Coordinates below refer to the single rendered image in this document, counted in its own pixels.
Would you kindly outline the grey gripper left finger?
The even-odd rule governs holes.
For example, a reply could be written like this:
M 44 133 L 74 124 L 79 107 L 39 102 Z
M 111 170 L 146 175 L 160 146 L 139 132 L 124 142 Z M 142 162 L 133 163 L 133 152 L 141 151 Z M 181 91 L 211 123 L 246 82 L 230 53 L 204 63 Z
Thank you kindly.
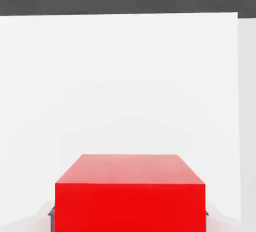
M 54 232 L 54 205 L 53 201 L 46 201 L 34 214 L 0 226 L 0 232 Z

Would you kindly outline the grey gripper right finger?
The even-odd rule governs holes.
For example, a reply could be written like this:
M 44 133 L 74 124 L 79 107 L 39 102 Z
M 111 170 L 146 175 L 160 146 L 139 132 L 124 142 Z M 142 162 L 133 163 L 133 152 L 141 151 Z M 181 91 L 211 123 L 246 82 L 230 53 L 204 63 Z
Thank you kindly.
M 250 225 L 222 214 L 215 205 L 207 201 L 206 232 L 256 232 L 256 224 Z

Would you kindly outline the small red cube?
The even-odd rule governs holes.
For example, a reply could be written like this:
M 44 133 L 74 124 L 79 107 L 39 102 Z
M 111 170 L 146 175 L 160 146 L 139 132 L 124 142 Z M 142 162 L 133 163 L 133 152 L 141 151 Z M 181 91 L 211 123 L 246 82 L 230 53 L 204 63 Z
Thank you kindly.
M 177 155 L 84 154 L 55 183 L 54 232 L 206 232 L 205 190 Z

